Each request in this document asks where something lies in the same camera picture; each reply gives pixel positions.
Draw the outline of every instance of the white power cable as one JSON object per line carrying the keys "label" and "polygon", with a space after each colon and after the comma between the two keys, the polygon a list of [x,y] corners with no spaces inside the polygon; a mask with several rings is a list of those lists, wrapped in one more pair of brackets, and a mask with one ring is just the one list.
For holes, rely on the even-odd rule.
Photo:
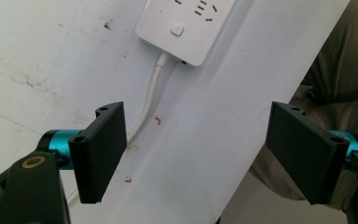
{"label": "white power cable", "polygon": [[[150,84],[149,93],[147,94],[144,110],[141,114],[141,117],[136,122],[135,126],[132,128],[130,133],[127,135],[128,143],[132,142],[132,140],[142,130],[145,123],[147,122],[147,118],[149,117],[150,111],[152,110],[154,96],[155,96],[156,88],[158,85],[158,79],[162,73],[162,69],[164,68],[164,66],[167,63],[167,61],[169,60],[169,58],[170,58],[170,55],[165,51],[162,51],[161,54],[159,55],[158,61],[156,63],[156,70],[154,72],[152,82]],[[69,197],[66,199],[68,205],[71,205],[72,202],[78,198],[78,195],[79,195],[79,191],[77,189],[75,189],[71,193],[71,195],[69,195]]]}

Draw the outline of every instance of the blue metal joint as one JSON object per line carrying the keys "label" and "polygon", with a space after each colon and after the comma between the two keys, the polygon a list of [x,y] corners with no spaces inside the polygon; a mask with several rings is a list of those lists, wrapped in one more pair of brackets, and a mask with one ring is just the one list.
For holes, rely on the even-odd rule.
{"label": "blue metal joint", "polygon": [[350,145],[347,150],[347,157],[343,169],[356,171],[358,168],[358,140],[349,132],[328,131],[332,135],[347,140]]}
{"label": "blue metal joint", "polygon": [[74,169],[68,140],[80,132],[81,130],[58,130],[51,138],[48,151],[56,156],[58,164],[62,165],[61,170]]}

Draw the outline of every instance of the gray fabric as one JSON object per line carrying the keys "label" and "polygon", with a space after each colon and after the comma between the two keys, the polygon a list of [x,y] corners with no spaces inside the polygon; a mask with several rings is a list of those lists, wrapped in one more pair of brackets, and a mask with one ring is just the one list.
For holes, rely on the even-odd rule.
{"label": "gray fabric", "polygon": [[[326,130],[358,132],[358,0],[350,1],[304,83],[313,87],[316,98],[295,95],[291,105],[305,109],[306,116]],[[250,172],[285,198],[305,199],[267,147],[260,150]],[[331,207],[345,209],[356,178],[341,173]]]}

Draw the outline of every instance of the screw hole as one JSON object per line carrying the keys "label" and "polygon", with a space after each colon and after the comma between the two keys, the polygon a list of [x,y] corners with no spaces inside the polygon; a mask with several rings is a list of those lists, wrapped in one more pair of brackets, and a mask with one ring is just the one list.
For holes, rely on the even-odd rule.
{"label": "screw hole", "polygon": [[339,137],[330,137],[330,141],[334,142],[334,143],[338,143],[338,144],[341,144],[341,143],[344,143],[344,139],[342,138],[339,138]]}
{"label": "screw hole", "polygon": [[83,142],[86,139],[85,136],[78,136],[74,139],[74,142],[79,143],[79,142]]}

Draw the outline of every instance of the power outlet socket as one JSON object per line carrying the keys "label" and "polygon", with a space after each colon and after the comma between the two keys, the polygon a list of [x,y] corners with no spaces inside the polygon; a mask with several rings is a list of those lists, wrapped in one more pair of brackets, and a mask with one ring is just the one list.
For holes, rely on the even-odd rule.
{"label": "power outlet socket", "polygon": [[235,0],[148,0],[136,33],[184,63],[205,60]]}

